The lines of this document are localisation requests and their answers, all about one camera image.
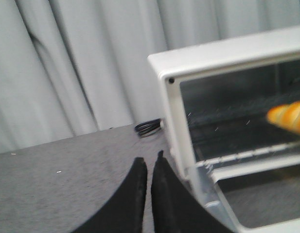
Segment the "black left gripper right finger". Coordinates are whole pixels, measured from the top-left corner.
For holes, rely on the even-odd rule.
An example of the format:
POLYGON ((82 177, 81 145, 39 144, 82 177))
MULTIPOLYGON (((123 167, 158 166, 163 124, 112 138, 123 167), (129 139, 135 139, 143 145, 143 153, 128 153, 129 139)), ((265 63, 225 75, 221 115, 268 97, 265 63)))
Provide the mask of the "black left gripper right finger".
POLYGON ((178 179, 163 151, 158 152, 151 185, 156 233, 230 233, 209 214, 178 179))

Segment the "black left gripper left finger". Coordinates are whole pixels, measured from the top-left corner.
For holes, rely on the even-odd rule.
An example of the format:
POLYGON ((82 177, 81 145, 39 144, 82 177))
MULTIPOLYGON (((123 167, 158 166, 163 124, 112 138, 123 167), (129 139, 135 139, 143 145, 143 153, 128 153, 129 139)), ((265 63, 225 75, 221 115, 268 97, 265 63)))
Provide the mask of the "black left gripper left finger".
POLYGON ((147 166, 136 157, 110 199, 74 233, 141 233, 147 190, 147 166))

